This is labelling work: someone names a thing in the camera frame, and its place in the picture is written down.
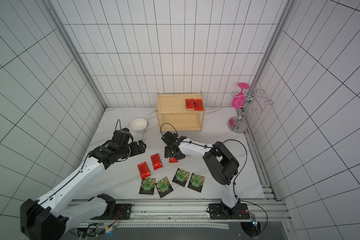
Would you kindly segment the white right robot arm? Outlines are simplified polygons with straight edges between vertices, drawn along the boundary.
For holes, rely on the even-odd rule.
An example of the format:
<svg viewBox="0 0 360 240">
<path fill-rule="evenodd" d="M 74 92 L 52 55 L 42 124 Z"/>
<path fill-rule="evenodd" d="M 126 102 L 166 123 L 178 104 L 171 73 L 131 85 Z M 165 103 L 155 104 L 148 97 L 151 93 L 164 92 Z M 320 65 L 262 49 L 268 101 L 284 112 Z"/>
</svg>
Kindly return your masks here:
<svg viewBox="0 0 360 240">
<path fill-rule="evenodd" d="M 203 144 L 192 141 L 185 136 L 166 132 L 161 137 L 166 144 L 165 154 L 167 157 L 177 160 L 186 156 L 193 156 L 204 160 L 211 176 L 222 188 L 221 203 L 226 210 L 232 213 L 240 206 L 239 198 L 234 191 L 234 180 L 239 174 L 239 161 L 224 145 L 217 141 L 214 144 Z"/>
</svg>

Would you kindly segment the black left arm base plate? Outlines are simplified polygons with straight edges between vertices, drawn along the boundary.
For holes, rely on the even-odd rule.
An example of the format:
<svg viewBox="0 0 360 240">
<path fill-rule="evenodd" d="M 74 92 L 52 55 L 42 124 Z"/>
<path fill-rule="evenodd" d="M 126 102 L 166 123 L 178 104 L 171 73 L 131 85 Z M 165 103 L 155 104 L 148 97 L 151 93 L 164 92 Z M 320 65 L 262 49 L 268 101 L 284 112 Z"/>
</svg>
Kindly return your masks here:
<svg viewBox="0 0 360 240">
<path fill-rule="evenodd" d="M 99 217 L 91 218 L 91 220 L 99 220 L 99 221 L 116 221 L 116 220 L 129 220 L 132 204 L 111 204 L 110 207 L 106 208 L 104 214 Z"/>
</svg>

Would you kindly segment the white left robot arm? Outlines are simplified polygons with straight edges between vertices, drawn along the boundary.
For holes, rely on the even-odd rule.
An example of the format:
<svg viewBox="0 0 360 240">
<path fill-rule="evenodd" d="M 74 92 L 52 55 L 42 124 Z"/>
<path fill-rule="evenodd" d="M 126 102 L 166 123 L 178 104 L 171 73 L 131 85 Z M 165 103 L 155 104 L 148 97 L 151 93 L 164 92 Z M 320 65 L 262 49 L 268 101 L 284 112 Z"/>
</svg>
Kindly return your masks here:
<svg viewBox="0 0 360 240">
<path fill-rule="evenodd" d="M 145 153 L 146 144 L 134 141 L 128 128 L 116 130 L 111 140 L 90 151 L 84 162 L 52 190 L 20 207 L 20 229 L 30 240 L 59 240 L 66 232 L 93 219 L 118 220 L 116 200 L 99 194 L 84 204 L 68 204 L 96 176 L 112 164 Z"/>
</svg>

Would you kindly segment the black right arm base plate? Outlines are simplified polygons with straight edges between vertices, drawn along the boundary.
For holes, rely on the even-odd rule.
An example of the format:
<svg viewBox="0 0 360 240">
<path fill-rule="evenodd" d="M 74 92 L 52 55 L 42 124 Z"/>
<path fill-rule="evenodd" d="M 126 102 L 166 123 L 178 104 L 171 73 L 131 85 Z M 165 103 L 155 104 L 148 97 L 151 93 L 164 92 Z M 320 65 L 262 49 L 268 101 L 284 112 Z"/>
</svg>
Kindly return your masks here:
<svg viewBox="0 0 360 240">
<path fill-rule="evenodd" d="M 232 209 L 223 203 L 209 204 L 206 211 L 211 220 L 249 220 L 251 218 L 247 205 L 240 203 Z"/>
</svg>

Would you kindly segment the red tea bag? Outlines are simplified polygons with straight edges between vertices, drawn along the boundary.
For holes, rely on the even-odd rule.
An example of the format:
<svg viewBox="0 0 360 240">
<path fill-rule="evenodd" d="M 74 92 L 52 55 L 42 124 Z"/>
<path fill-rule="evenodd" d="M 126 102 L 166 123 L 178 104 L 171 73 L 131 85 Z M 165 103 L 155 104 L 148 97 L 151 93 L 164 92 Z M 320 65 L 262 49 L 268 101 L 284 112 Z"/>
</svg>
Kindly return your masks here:
<svg viewBox="0 0 360 240">
<path fill-rule="evenodd" d="M 195 108 L 194 99 L 186 99 L 185 103 L 186 103 L 186 109 L 194 109 Z"/>
<path fill-rule="evenodd" d="M 163 167 L 159 154 L 151 155 L 151 161 L 152 161 L 154 170 L 157 170 L 157 169 Z"/>
<path fill-rule="evenodd" d="M 194 110 L 195 111 L 203 111 L 204 104 L 202 99 L 194 99 Z"/>
<path fill-rule="evenodd" d="M 151 175 L 151 172 L 147 165 L 147 162 L 138 164 L 138 169 L 139 169 L 142 180 L 148 178 Z"/>
<path fill-rule="evenodd" d="M 177 163 L 178 160 L 177 160 L 176 158 L 170 158 L 170 159 L 169 159 L 169 162 L 170 162 L 170 163 Z"/>
</svg>

